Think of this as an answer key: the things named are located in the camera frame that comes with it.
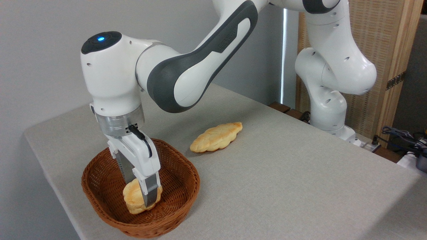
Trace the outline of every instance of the black wire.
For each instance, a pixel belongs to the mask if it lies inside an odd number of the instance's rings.
[[[378,135],[375,135],[375,137],[377,137],[377,138],[379,138],[380,140],[382,140],[382,141],[384,141],[384,142],[386,142],[386,143],[388,143],[388,144],[391,144],[392,146],[395,146],[395,147],[397,147],[397,148],[400,148],[400,149],[406,150],[406,151],[408,151],[408,152],[414,152],[414,153],[416,153],[416,154],[420,154],[420,155],[425,156],[424,151],[422,151],[422,150],[421,150],[421,151],[418,151],[418,149],[417,149],[417,148],[409,148],[409,147],[404,147],[404,146],[396,145],[396,144],[394,144],[394,143],[392,143],[392,142],[390,142],[390,141],[388,141],[388,140],[385,140],[384,138],[382,138],[382,137],[380,137],[380,136],[378,136]]]

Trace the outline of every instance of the gray tablecloth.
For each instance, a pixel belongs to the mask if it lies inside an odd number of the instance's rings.
[[[217,85],[180,114],[142,94],[142,130],[182,152],[201,187],[186,220],[159,239],[427,239],[427,179]],[[196,154],[192,141],[243,123],[227,148]],[[82,239],[134,239],[105,224],[80,184],[107,147],[88,106],[25,136]]]

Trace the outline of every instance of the pastry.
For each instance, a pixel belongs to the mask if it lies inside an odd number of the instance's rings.
[[[142,197],[141,188],[139,186],[138,179],[134,179],[132,182],[128,183],[123,189],[123,197],[126,202],[126,206],[131,214],[140,214],[145,210],[151,210],[158,201],[160,201],[160,195],[163,191],[162,186],[159,186],[157,189],[157,199],[156,202],[148,207],[145,207],[144,198]]]
[[[192,152],[213,152],[223,149],[236,139],[237,133],[242,129],[241,122],[226,123],[209,128],[193,141],[190,150]]]

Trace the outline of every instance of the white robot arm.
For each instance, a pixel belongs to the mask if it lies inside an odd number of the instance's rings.
[[[102,32],[83,44],[81,64],[94,100],[92,111],[109,139],[111,155],[117,159],[125,182],[135,177],[139,180],[146,206],[155,202],[161,185],[160,163],[153,142],[139,130],[144,118],[139,90],[147,91],[167,112],[179,113],[193,107],[249,37],[258,12],[268,3],[308,13],[310,41],[315,50],[304,50],[307,54],[298,56],[296,68],[309,88],[312,102],[336,95],[333,91],[322,92],[320,86],[362,94],[373,85],[371,78],[364,81],[364,76],[366,69],[372,72],[374,67],[349,33],[347,0],[213,0],[219,22],[187,54],[157,40],[130,38],[119,32]],[[315,112],[312,109],[312,124],[317,122]]]
[[[295,70],[310,97],[310,124],[359,145],[354,130],[344,125],[347,102],[340,92],[365,94],[377,72],[351,35],[348,0],[327,13],[305,16],[312,48],[298,54]]]
[[[119,32],[89,38],[81,64],[93,113],[125,182],[138,179],[146,206],[155,203],[161,185],[153,142],[140,132],[143,111],[139,90],[146,90],[165,111],[193,107],[206,88],[255,28],[267,0],[214,0],[219,23],[192,52],[180,54],[156,40]]]

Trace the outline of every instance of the wicker basket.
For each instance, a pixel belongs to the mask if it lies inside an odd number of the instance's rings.
[[[152,210],[129,213],[122,193],[126,184],[108,148],[90,161],[82,176],[83,191],[99,217],[132,237],[157,237],[175,229],[199,192],[200,178],[193,164],[166,142],[153,142],[161,164],[163,193]]]

